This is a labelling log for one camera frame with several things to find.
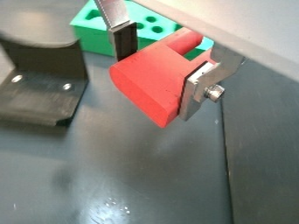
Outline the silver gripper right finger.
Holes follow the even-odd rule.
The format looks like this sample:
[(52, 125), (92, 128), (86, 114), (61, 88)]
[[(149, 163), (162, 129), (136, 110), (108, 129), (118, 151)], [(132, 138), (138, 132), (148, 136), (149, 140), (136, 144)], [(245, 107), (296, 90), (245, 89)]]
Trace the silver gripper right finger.
[(214, 43), (208, 58), (184, 79), (178, 117), (186, 121), (209, 99), (216, 102), (224, 95), (218, 82), (226, 79), (241, 66), (245, 57)]

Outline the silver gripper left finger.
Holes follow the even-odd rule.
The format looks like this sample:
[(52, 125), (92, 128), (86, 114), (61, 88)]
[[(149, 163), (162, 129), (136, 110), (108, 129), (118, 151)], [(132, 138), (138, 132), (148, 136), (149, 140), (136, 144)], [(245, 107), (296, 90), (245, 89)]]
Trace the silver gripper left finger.
[(129, 20), (124, 0), (93, 1), (106, 25), (116, 60), (120, 61), (137, 51), (136, 22)]

